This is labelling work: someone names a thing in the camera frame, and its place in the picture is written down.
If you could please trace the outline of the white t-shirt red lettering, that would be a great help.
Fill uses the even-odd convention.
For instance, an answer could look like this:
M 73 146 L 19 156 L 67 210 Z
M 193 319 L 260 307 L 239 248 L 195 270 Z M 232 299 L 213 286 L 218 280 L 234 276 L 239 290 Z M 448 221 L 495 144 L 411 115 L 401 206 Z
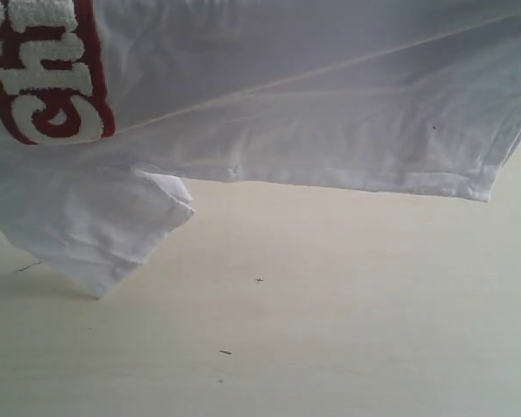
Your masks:
M 0 1 L 0 232 L 96 296 L 186 178 L 486 202 L 521 1 Z

